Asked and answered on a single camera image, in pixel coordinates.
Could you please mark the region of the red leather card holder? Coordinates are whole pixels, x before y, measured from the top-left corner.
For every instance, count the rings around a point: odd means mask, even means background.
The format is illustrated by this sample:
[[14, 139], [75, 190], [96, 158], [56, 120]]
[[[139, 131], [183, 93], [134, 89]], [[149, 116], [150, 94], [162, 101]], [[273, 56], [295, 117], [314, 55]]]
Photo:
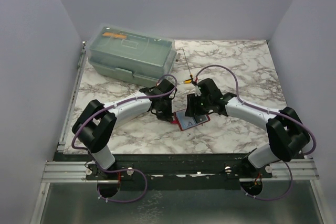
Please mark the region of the red leather card holder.
[[195, 116], [194, 117], [186, 116], [185, 112], [186, 112], [186, 109], [174, 112], [174, 118], [175, 118], [174, 122], [175, 122], [175, 124], [177, 124], [179, 126], [181, 131], [185, 131], [185, 130], [191, 129], [193, 127], [197, 127], [199, 125], [202, 125], [202, 124], [196, 124], [195, 123], [195, 120], [194, 120]]

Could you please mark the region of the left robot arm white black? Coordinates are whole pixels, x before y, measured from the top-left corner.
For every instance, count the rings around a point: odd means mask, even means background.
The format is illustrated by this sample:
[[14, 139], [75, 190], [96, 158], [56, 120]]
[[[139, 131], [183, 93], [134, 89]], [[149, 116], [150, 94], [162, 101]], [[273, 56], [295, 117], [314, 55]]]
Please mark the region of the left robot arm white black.
[[104, 179], [116, 175], [116, 159], [108, 148], [114, 128], [148, 112], [160, 121], [173, 122], [171, 94], [176, 94], [177, 84], [166, 78], [150, 88], [112, 103], [102, 103], [97, 99], [90, 101], [74, 125], [72, 148], [90, 153], [98, 166], [98, 173]]

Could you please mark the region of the orange tool inside toolbox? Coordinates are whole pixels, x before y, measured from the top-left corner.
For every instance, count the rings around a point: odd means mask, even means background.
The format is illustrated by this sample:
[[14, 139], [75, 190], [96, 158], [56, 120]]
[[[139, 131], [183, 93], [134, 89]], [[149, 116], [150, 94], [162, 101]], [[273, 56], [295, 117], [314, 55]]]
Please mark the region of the orange tool inside toolbox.
[[110, 38], [116, 38], [116, 39], [127, 39], [127, 35], [116, 34], [116, 33], [109, 33], [109, 32], [103, 33], [102, 36], [104, 36], [104, 37], [110, 37]]

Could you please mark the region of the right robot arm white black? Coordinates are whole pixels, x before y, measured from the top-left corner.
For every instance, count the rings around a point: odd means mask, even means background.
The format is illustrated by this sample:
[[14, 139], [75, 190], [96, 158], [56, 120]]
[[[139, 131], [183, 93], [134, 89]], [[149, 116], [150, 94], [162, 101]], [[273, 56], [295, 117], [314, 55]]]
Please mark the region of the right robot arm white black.
[[291, 161], [310, 142], [310, 135], [294, 109], [272, 111], [248, 105], [234, 93], [222, 94], [215, 82], [207, 78], [195, 85], [194, 93], [187, 95], [185, 116], [212, 113], [241, 119], [267, 133], [268, 143], [249, 152], [235, 168], [243, 177], [255, 177], [270, 163]]

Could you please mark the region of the credit card with magnetic stripe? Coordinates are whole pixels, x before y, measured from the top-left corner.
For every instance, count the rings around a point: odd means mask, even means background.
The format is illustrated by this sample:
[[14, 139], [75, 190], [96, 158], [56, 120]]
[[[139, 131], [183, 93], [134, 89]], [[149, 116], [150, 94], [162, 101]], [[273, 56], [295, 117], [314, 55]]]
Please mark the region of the credit card with magnetic stripe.
[[196, 124], [203, 124], [208, 121], [208, 118], [206, 115], [198, 115], [194, 117], [194, 120]]

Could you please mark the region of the green plastic toolbox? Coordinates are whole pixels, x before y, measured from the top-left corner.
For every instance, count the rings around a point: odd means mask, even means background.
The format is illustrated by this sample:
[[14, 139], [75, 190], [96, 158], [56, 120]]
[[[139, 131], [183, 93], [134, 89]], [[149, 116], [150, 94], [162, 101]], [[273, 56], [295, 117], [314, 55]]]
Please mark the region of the green plastic toolbox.
[[[127, 35], [127, 39], [104, 37], [105, 32]], [[111, 25], [97, 29], [86, 51], [97, 73], [143, 87], [154, 86], [170, 73], [177, 55], [174, 39]]]

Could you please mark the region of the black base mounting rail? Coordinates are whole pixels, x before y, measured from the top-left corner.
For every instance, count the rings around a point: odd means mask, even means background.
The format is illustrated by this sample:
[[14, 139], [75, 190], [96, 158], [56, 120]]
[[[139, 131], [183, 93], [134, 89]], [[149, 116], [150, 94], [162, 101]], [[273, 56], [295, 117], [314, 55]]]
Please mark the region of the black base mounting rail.
[[239, 190], [242, 182], [256, 184], [271, 178], [268, 165], [248, 170], [245, 154], [117, 154], [111, 170], [100, 170], [90, 155], [56, 153], [54, 162], [84, 169], [81, 182], [95, 183], [106, 195], [117, 190]]

